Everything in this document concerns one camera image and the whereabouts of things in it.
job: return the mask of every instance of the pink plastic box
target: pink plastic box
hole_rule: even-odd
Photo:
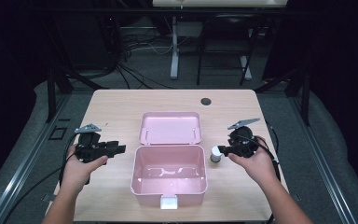
[[[142,119],[131,191],[139,204],[176,209],[202,203],[208,188],[200,115],[148,112]]]

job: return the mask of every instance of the desk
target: desk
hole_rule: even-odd
[[[275,7],[285,8],[287,0],[153,0],[154,7]],[[179,49],[177,48],[177,21],[172,18],[172,63],[171,79],[178,78]],[[241,66],[246,65],[246,57],[241,57]],[[246,71],[246,80],[252,80],[250,70]]]
[[[203,105],[200,100],[212,103]],[[132,194],[131,178],[135,150],[139,143],[142,116],[149,111],[192,111],[200,114],[205,150],[208,189],[203,203],[179,206],[177,210],[141,206]],[[94,92],[82,126],[94,123],[102,128],[100,141],[118,140],[124,154],[109,159],[91,175],[79,194],[75,221],[187,222],[267,220],[269,204],[260,187],[239,165],[223,157],[210,160],[211,148],[227,145],[227,127],[240,119],[260,118],[250,124],[256,135],[266,138],[275,155],[269,131],[256,95],[249,90],[103,90]]]

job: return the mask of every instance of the pink lid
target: pink lid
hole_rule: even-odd
[[[196,145],[201,141],[200,115],[196,112],[147,112],[139,141],[143,145]]]

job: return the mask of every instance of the round black object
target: round black object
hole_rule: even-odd
[[[211,99],[209,99],[209,98],[202,98],[201,99],[201,103],[203,104],[203,105],[210,105],[211,104]]]
[[[252,139],[253,133],[252,130],[246,126],[242,126],[239,129],[234,130],[229,135],[229,143],[232,146],[242,145],[243,141],[247,141],[249,139]]]

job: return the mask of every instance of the forearm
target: forearm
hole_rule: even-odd
[[[278,179],[260,185],[277,223],[312,223]]]
[[[43,224],[48,223],[73,223],[77,194],[64,189],[60,190],[48,213],[43,220]]]

